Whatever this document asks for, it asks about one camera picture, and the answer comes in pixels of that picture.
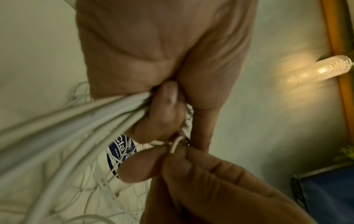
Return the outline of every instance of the label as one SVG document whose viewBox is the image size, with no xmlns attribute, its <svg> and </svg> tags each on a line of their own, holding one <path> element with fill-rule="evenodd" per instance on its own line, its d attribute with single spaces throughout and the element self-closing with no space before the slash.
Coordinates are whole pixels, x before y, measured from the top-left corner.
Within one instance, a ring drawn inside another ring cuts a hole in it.
<svg viewBox="0 0 354 224">
<path fill-rule="evenodd" d="M 114 156 L 118 160 L 121 160 L 122 162 L 124 162 L 128 157 L 135 154 L 137 152 L 137 150 L 135 148 L 135 144 L 133 141 L 131 141 L 130 147 L 127 148 L 128 147 L 127 143 L 129 141 L 129 139 L 130 138 L 127 137 L 125 140 L 125 136 L 121 135 L 110 146 L 108 146 L 112 156 Z M 121 159 L 121 155 L 123 155 L 125 149 L 126 149 L 127 155 L 123 156 L 123 159 Z M 118 168 L 121 165 L 121 163 L 117 162 L 114 159 L 111 159 L 109 154 L 107 154 L 107 162 L 108 162 L 108 166 L 110 167 L 110 170 L 112 170 L 117 163 L 118 163 Z M 113 170 L 112 173 L 113 173 L 113 175 L 117 174 L 117 172 L 115 170 Z"/>
</svg>

